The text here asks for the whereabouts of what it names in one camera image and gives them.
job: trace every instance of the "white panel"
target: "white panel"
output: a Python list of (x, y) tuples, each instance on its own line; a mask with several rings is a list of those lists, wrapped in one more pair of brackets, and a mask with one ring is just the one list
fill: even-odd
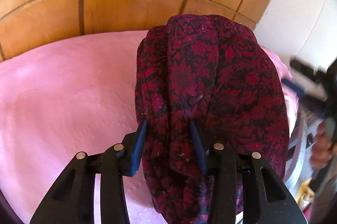
[(325, 0), (320, 16), (298, 57), (327, 69), (337, 57), (337, 0)]
[(309, 37), (324, 0), (271, 0), (254, 30), (257, 41), (288, 64)]

